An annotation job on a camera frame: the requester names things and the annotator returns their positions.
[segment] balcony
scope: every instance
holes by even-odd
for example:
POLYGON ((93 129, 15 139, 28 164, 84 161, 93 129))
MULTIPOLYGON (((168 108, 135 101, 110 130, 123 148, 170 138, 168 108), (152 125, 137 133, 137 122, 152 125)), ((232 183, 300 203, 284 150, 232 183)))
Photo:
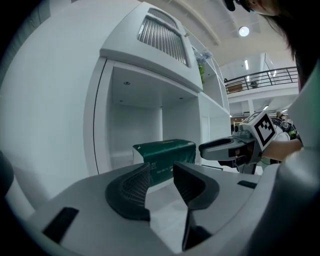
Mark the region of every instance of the balcony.
POLYGON ((270 69, 244 76, 239 76, 225 82, 228 95, 233 93, 298 83, 298 71, 296 66, 270 69))

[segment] railing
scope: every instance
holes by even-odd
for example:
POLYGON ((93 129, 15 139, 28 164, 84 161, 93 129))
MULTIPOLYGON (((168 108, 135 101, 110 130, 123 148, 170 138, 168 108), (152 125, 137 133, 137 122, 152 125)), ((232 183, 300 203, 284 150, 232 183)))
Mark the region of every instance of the railing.
POLYGON ((232 94, 261 87, 286 85, 297 82, 297 67, 291 66, 240 76, 226 81, 225 88, 227 94, 232 94))

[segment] person's arm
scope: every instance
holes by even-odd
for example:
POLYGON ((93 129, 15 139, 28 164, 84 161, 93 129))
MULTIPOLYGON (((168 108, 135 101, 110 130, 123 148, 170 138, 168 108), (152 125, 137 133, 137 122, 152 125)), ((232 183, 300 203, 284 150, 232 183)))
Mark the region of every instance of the person's arm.
POLYGON ((265 158, 270 158, 278 161, 283 161, 293 152, 302 148, 302 143, 299 139, 289 141, 272 141, 269 146, 263 151, 265 158))

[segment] green tissue box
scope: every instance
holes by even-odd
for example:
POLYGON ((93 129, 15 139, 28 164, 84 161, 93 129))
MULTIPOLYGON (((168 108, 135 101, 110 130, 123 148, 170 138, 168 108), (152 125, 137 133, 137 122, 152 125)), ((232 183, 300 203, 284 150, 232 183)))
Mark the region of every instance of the green tissue box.
POLYGON ((133 146, 133 163, 150 163, 150 186, 173 177, 174 162, 194 164, 196 144, 184 139, 155 141, 133 146))

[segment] black railing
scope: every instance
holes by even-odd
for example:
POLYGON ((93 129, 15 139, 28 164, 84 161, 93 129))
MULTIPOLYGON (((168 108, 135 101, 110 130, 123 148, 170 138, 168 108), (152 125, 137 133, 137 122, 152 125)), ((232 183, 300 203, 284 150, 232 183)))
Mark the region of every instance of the black railing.
POLYGON ((297 67, 291 66, 240 76, 225 82, 225 88, 227 94, 232 94, 261 87, 286 85, 297 82, 297 67))

